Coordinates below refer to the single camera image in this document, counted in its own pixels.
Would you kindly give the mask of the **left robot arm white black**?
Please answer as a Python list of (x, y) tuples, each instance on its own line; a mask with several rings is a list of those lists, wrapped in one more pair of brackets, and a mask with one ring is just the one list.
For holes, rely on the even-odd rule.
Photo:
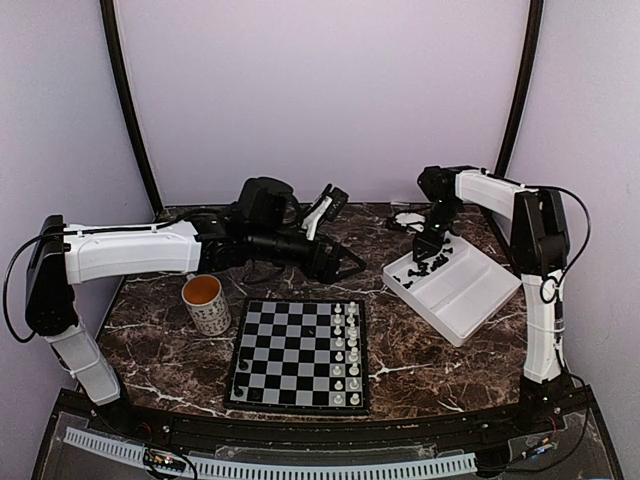
[(245, 181), (237, 201), (222, 208), (188, 211), (174, 220), (143, 225), (68, 225), (51, 215), (27, 241), (25, 320), (64, 362), (101, 417), (120, 436), (141, 427), (140, 412), (124, 399), (126, 389), (86, 330), (75, 308), (74, 286), (134, 274), (208, 274), (247, 262), (298, 268), (308, 279), (334, 284), (361, 273), (364, 260), (319, 233), (348, 200), (327, 185), (302, 207), (293, 188), (274, 178)]

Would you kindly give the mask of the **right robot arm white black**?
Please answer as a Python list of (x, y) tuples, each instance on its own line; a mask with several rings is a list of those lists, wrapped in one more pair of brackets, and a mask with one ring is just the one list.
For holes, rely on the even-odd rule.
[(432, 207), (413, 240), (416, 263), (440, 253), (464, 203), (510, 222), (509, 251), (521, 275), (527, 306), (523, 376), (537, 384), (556, 379), (566, 369), (563, 284), (574, 264), (568, 259), (570, 239), (561, 195), (572, 193), (560, 187), (517, 183), (471, 166), (426, 167), (417, 184)]

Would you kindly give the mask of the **white plastic tray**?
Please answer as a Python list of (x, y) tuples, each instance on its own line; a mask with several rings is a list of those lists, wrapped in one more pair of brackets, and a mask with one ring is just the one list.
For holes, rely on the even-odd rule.
[(498, 262), (461, 237), (446, 235), (451, 260), (410, 289), (391, 278), (399, 259), (383, 267), (383, 282), (456, 347), (462, 346), (482, 324), (518, 291), (521, 281)]

